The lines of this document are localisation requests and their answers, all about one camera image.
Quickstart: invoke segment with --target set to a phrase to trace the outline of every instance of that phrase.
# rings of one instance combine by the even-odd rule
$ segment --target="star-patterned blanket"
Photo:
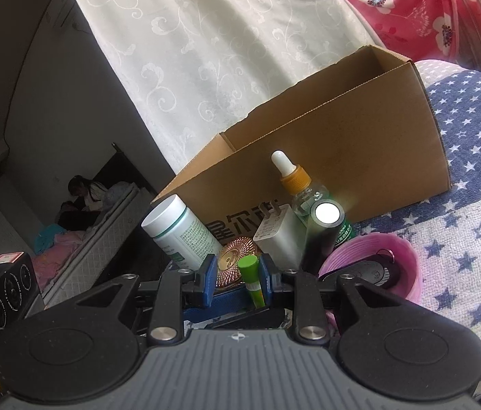
[[[417,67],[441,128],[452,189],[359,223],[357,230],[408,239],[422,265],[421,305],[481,339],[481,73],[438,60]]]

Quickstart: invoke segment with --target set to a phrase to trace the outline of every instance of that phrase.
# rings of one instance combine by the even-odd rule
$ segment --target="green marker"
[[[260,259],[257,256],[250,254],[249,256],[244,256],[240,259],[237,265],[242,280],[252,297],[253,304],[256,305],[256,308],[265,306],[265,300],[263,299],[263,293],[261,292],[260,276],[258,274]]]

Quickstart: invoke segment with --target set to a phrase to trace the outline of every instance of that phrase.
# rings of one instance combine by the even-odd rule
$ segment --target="dropper bottle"
[[[320,199],[333,200],[330,192],[323,184],[313,181],[300,165],[294,165],[282,151],[275,151],[271,155],[271,160],[280,171],[282,185],[292,195],[293,211],[307,225],[311,206]],[[345,220],[335,247],[352,239],[354,235],[351,223]]]

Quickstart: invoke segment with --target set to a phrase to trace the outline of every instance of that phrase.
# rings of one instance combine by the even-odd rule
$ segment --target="yellow object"
[[[280,181],[290,195],[302,192],[311,184],[309,174],[300,165],[296,165],[295,171],[283,177]]]

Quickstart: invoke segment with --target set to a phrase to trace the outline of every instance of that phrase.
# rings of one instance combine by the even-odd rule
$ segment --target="mattress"
[[[107,217],[88,233],[54,283],[43,293],[45,305],[52,306],[91,289],[98,276],[117,253],[128,235],[149,209],[151,194],[131,185],[108,212]]]
[[[481,339],[481,73],[438,60],[417,68],[434,108],[452,188],[356,228],[359,234],[395,232],[409,240],[423,273],[421,305]]]

